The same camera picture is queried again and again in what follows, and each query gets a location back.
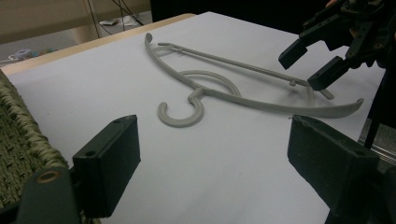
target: wicker basket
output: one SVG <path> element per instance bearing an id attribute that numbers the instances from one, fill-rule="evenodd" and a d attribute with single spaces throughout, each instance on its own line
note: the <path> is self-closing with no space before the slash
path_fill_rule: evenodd
<path id="1" fill-rule="evenodd" d="M 67 167 L 0 70 L 0 209 L 17 202 L 30 176 L 44 168 Z M 91 223 L 82 216 L 83 223 Z"/>

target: dark background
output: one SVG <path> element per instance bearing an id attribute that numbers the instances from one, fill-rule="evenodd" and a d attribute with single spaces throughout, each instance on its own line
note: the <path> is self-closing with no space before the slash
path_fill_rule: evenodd
<path id="1" fill-rule="evenodd" d="M 329 0 L 151 0 L 153 21 L 161 21 L 184 13 L 201 14 L 207 11 L 250 21 L 295 34 L 303 30 L 303 22 L 325 8 Z"/>

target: black cable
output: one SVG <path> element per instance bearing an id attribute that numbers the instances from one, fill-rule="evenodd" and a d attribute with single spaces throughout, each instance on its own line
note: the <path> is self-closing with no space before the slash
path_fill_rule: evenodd
<path id="1" fill-rule="evenodd" d="M 121 4 L 118 4 L 115 0 L 112 0 L 112 1 L 113 1 L 114 4 L 116 4 L 116 5 L 120 8 L 120 10 L 123 10 L 124 12 L 128 13 L 128 15 L 129 15 L 132 19 L 134 19 L 137 23 L 139 23 L 139 25 L 142 25 L 142 26 L 145 25 L 145 24 L 143 24 L 140 20 L 138 20 L 137 17 L 135 17 L 133 13 L 131 13 L 130 11 L 125 10 L 125 9 L 122 7 Z"/>
<path id="2" fill-rule="evenodd" d="M 143 26 L 145 24 L 143 24 L 140 20 L 137 19 L 137 17 L 134 15 L 134 13 L 132 13 L 131 9 L 128 8 L 128 6 L 126 5 L 126 3 L 124 2 L 124 0 L 121 0 L 122 3 L 125 5 L 126 9 L 128 9 L 130 16 L 137 22 L 139 23 L 139 25 Z"/>
<path id="3" fill-rule="evenodd" d="M 90 7 L 90 11 L 91 11 L 91 16 L 92 16 L 92 19 L 93 19 L 93 23 L 95 24 L 96 34 L 98 35 L 98 38 L 100 38 L 99 31 L 98 31 L 98 27 L 96 26 L 96 23 L 97 23 L 97 22 L 96 22 L 95 17 L 93 16 L 93 11 L 92 11 L 92 8 L 91 8 L 90 0 L 88 0 L 87 2 L 88 2 L 88 6 Z"/>
<path id="4" fill-rule="evenodd" d="M 105 26 L 104 25 L 102 25 L 100 22 L 99 22 L 99 25 L 102 27 L 102 29 L 104 29 L 109 35 L 113 35 L 113 34 L 111 34 L 106 28 L 105 28 Z"/>
<path id="5" fill-rule="evenodd" d="M 119 0 L 119 6 L 120 6 L 121 19 L 122 19 L 122 30 L 125 31 L 125 23 L 123 20 L 122 7 L 121 7 L 120 0 Z"/>

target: white table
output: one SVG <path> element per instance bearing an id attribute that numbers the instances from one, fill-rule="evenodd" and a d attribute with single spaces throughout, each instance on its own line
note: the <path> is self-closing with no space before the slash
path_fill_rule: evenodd
<path id="1" fill-rule="evenodd" d="M 297 35 L 211 12 L 150 32 L 153 43 L 171 42 L 302 79 L 346 51 L 329 52 L 317 43 L 285 71 L 277 58 Z M 9 76 L 43 134 L 71 166 L 72 156 L 111 120 L 137 115 L 142 161 L 114 214 L 103 222 L 324 223 L 329 208 L 287 158 L 291 114 L 206 96 L 201 122 L 181 129 L 164 125 L 156 114 L 159 103 L 169 104 L 171 116 L 187 117 L 192 89 L 151 60 L 144 37 L 125 38 Z M 162 59 L 176 70 L 226 75 L 250 99 L 304 104 L 304 89 L 272 77 L 177 53 Z M 358 140 L 382 76 L 376 66 L 350 70 L 328 89 L 335 99 L 328 102 L 318 95 L 317 105 L 359 98 L 363 105 L 346 118 L 320 120 Z"/>

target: hanger hook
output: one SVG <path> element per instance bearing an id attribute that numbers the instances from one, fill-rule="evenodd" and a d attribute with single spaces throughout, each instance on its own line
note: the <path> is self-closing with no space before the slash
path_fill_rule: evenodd
<path id="1" fill-rule="evenodd" d="M 204 115 L 204 106 L 201 103 L 200 98 L 204 95 L 204 90 L 202 88 L 197 88 L 192 94 L 189 95 L 188 100 L 190 104 L 194 105 L 194 113 L 185 119 L 172 119 L 166 114 L 167 103 L 162 102 L 158 106 L 158 117 L 166 125 L 183 128 L 191 126 L 201 120 Z"/>

